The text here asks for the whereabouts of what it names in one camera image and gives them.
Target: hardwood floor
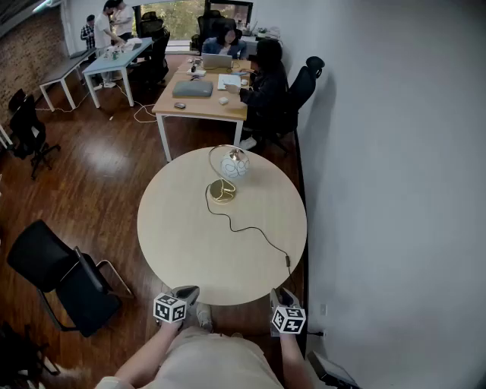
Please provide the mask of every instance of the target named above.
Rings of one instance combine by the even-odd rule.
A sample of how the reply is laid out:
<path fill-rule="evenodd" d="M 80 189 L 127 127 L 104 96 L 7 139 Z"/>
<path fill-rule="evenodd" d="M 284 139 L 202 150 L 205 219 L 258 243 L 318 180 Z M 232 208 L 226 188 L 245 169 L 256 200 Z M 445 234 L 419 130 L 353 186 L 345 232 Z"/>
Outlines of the hardwood floor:
<path fill-rule="evenodd" d="M 171 71 L 186 56 L 168 56 Z M 78 104 L 87 93 L 72 74 L 68 86 Z M 145 90 L 132 83 L 132 93 L 140 103 L 155 103 L 163 88 Z M 55 107 L 69 110 L 61 85 L 49 96 Z M 90 96 L 73 112 L 39 111 L 46 124 L 47 141 L 59 143 L 53 152 L 52 171 L 39 169 L 36 181 L 30 179 L 30 158 L 20 160 L 12 153 L 0 157 L 0 319 L 8 321 L 19 333 L 32 326 L 33 340 L 49 343 L 48 357 L 63 369 L 63 378 L 49 379 L 47 387 L 90 388 L 105 375 L 112 375 L 157 330 L 152 317 L 153 297 L 162 281 L 152 272 L 141 253 L 137 237 L 137 210 L 142 194 L 155 174 L 165 166 L 159 130 L 155 122 L 139 123 L 127 98 L 116 87 L 98 92 L 101 108 Z M 47 108 L 44 100 L 38 108 Z M 139 112 L 139 120 L 154 120 Z M 167 118 L 166 133 L 172 157 L 190 150 L 232 143 L 234 124 L 200 119 Z M 299 188 L 298 158 L 293 135 L 283 143 L 283 152 L 267 145 L 261 155 L 275 163 Z M 55 329 L 40 305 L 34 286 L 16 274 L 6 263 L 8 250 L 22 230 L 36 219 L 47 225 L 70 247 L 78 245 L 94 261 L 111 261 L 136 296 L 123 306 L 106 328 L 90 338 L 78 332 Z M 305 290 L 302 261 L 292 275 L 296 296 L 302 301 Z M 293 289 L 289 280 L 286 287 Z M 49 301 L 58 318 L 70 323 L 54 293 Z M 213 307 L 216 331 L 240 332 L 259 344 L 277 374 L 281 371 L 279 342 L 270 338 L 268 296 L 244 305 Z"/>

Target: hand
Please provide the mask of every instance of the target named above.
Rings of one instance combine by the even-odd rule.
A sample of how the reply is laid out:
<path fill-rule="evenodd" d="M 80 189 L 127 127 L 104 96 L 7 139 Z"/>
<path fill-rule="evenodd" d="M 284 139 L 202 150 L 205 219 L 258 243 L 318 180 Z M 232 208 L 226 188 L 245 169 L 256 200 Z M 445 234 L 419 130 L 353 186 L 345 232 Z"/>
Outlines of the hand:
<path fill-rule="evenodd" d="M 225 84 L 225 89 L 232 94 L 239 94 L 240 93 L 240 88 L 237 87 L 236 85 Z"/>

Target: woman with black hair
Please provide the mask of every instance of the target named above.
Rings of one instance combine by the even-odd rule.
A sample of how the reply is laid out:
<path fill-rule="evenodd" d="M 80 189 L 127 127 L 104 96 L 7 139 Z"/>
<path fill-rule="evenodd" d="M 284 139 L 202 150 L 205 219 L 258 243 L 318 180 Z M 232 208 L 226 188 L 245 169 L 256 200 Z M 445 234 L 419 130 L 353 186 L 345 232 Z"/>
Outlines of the woman with black hair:
<path fill-rule="evenodd" d="M 216 38 L 207 38 L 203 44 L 203 54 L 230 55 L 233 59 L 246 59 L 246 42 L 236 38 L 231 27 L 224 27 Z"/>
<path fill-rule="evenodd" d="M 288 89 L 287 74 L 282 63 L 282 47 L 276 40 L 261 40 L 257 44 L 257 71 L 251 72 L 252 89 L 226 85 L 230 93 L 240 95 L 240 100 L 248 106 L 244 130 L 258 128 L 263 121 L 276 122 L 282 111 L 282 104 Z M 240 147 L 248 150 L 257 142 L 253 138 L 241 142 Z"/>

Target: white round table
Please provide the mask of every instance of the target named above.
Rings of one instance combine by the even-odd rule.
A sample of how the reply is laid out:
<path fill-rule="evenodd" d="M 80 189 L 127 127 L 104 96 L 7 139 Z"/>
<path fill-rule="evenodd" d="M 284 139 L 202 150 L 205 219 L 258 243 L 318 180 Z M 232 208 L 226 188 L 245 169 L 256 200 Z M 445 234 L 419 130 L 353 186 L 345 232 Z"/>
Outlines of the white round table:
<path fill-rule="evenodd" d="M 169 287 L 200 287 L 199 302 L 237 305 L 259 299 L 289 276 L 285 255 L 256 229 L 232 232 L 227 217 L 212 215 L 207 186 L 218 179 L 208 163 L 210 147 L 186 153 L 153 177 L 140 202 L 138 239 L 154 273 Z M 228 147 L 216 149 L 219 166 Z M 227 213 L 233 229 L 260 227 L 289 253 L 290 271 L 300 261 L 307 218 L 300 194 L 282 170 L 247 151 L 250 170 L 232 182 L 235 198 L 210 209 Z"/>

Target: sneaker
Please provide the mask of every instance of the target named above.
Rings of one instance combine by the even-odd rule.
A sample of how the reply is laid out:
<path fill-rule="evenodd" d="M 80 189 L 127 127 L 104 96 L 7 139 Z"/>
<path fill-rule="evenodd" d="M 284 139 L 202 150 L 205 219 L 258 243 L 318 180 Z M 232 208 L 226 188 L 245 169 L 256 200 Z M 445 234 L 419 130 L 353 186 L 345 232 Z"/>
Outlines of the sneaker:
<path fill-rule="evenodd" d="M 257 141 L 253 139 L 253 137 L 249 137 L 244 141 L 240 142 L 240 148 L 243 150 L 250 150 L 252 147 L 257 145 Z"/>
<path fill-rule="evenodd" d="M 213 332 L 213 319 L 211 318 L 211 307 L 208 304 L 199 302 L 196 308 L 199 326 L 208 332 Z"/>

